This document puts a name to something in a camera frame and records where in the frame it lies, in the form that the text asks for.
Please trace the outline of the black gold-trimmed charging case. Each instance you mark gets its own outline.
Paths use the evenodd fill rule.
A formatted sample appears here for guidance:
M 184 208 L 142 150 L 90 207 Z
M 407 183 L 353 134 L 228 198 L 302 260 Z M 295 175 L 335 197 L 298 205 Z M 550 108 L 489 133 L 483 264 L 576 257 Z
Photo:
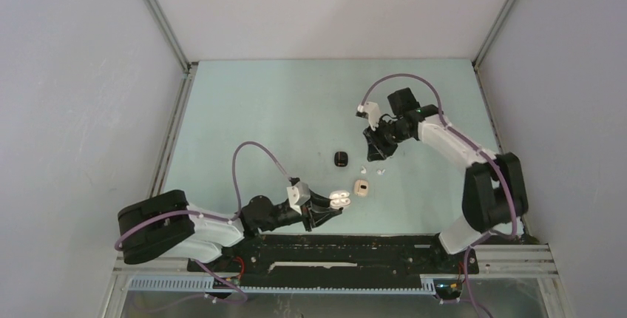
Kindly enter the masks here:
M 348 165 L 349 157 L 347 152 L 338 151 L 333 155 L 333 163 L 339 168 L 346 167 Z

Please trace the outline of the white charging case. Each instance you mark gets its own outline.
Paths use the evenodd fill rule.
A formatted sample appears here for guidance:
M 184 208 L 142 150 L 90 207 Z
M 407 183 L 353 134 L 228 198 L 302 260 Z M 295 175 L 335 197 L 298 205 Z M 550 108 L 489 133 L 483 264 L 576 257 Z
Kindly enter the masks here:
M 329 206 L 332 209 L 347 208 L 351 204 L 350 192 L 346 190 L 338 190 L 331 192 L 329 195 Z

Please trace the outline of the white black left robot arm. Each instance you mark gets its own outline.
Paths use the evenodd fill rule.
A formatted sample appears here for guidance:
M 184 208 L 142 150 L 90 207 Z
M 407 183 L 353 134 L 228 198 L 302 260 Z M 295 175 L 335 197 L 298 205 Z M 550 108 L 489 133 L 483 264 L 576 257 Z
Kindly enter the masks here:
M 346 191 L 332 192 L 329 197 L 311 192 L 300 207 L 290 200 L 273 204 L 258 195 L 230 219 L 193 205 L 184 191 L 176 189 L 120 210 L 120 237 L 114 247 L 128 265 L 181 257 L 225 271 L 234 261 L 231 248 L 245 240 L 295 223 L 312 231 L 339 216 L 350 204 Z

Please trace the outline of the pink charging case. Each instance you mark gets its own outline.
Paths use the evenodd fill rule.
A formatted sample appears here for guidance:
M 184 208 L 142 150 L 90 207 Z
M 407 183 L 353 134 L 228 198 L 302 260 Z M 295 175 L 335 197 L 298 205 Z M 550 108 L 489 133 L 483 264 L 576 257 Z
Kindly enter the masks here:
M 358 179 L 354 183 L 353 193 L 358 197 L 366 197 L 369 192 L 369 183 L 366 180 Z

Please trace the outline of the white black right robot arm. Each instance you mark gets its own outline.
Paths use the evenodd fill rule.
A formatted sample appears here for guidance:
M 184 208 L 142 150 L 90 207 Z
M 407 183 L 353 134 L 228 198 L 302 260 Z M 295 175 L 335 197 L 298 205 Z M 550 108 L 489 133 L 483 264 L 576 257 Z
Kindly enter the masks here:
M 367 160 L 386 160 L 399 144 L 410 139 L 432 147 L 464 176 L 461 216 L 440 232 L 430 262 L 440 272 L 451 271 L 459 252 L 477 242 L 500 224 L 517 229 L 517 219 L 529 210 L 520 159 L 511 152 L 497 154 L 458 131 L 433 104 L 422 106 L 410 89 L 388 96 L 393 112 L 389 118 L 379 105 L 365 101 L 357 116 L 367 119 L 363 135 Z

